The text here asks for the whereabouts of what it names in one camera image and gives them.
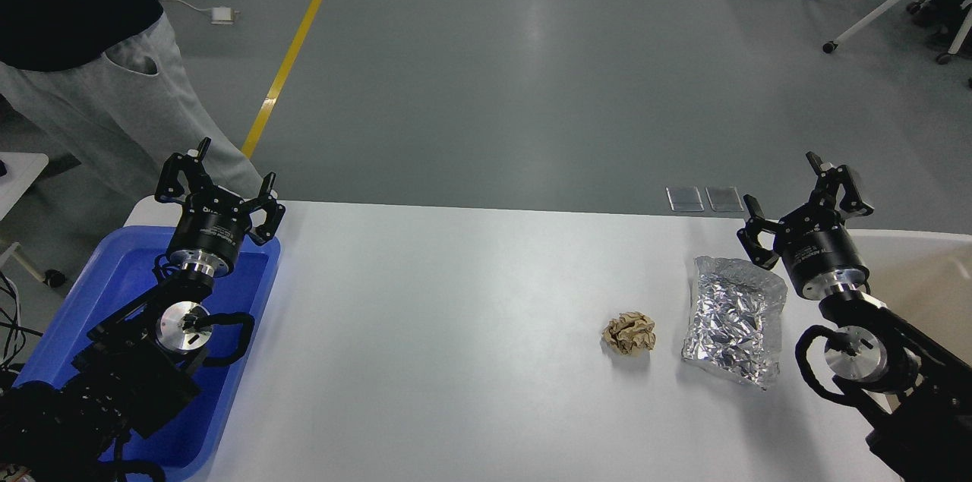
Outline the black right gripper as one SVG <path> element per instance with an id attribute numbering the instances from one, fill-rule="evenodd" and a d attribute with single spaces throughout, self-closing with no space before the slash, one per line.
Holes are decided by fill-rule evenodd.
<path id="1" fill-rule="evenodd" d="M 781 258 L 800 298 L 822 300 L 834 288 L 857 291 L 868 281 L 870 271 L 844 223 L 871 216 L 875 207 L 865 200 L 853 169 L 834 166 L 813 151 L 806 153 L 806 160 L 816 175 L 808 205 L 776 222 L 766 218 L 753 195 L 744 194 L 749 216 L 737 237 L 750 262 L 772 270 Z M 775 249 L 761 243 L 764 234 L 775 236 Z"/>

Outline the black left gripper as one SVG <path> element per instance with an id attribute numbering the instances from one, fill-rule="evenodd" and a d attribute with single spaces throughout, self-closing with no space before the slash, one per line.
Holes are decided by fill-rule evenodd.
<path id="1" fill-rule="evenodd" d="M 258 195 L 244 200 L 236 195 L 194 195 L 215 188 L 204 168 L 211 137 L 193 150 L 173 153 L 161 167 L 156 184 L 156 201 L 181 205 L 181 215 L 166 249 L 167 262 L 214 278 L 234 270 L 245 236 L 257 246 L 272 240 L 286 208 L 274 194 L 276 173 L 268 173 Z M 264 221 L 253 225 L 253 213 L 263 212 Z"/>

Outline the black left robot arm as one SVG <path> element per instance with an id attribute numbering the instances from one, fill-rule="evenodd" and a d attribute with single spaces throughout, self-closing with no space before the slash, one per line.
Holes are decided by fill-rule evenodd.
<path id="1" fill-rule="evenodd" d="M 205 137 L 161 167 L 155 199 L 177 204 L 171 241 L 156 258 L 156 284 L 87 333 L 63 386 L 32 380 L 2 393 L 2 475 L 32 481 L 163 481 L 155 462 L 125 460 L 133 433 L 153 436 L 201 392 L 197 369 L 231 367 L 248 353 L 256 317 L 205 308 L 234 271 L 246 240 L 270 242 L 286 209 L 275 173 L 247 200 L 207 174 Z"/>

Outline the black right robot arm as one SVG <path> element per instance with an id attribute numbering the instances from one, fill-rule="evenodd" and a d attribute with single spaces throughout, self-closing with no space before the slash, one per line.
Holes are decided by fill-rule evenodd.
<path id="1" fill-rule="evenodd" d="M 870 291 L 846 221 L 874 211 L 846 165 L 806 154 L 816 182 L 808 200 L 778 220 L 744 195 L 738 233 L 750 261 L 781 262 L 795 292 L 816 302 L 830 326 L 799 337 L 800 375 L 820 398 L 850 407 L 870 424 L 866 444 L 905 481 L 968 481 L 971 458 L 969 364 L 892 312 Z"/>

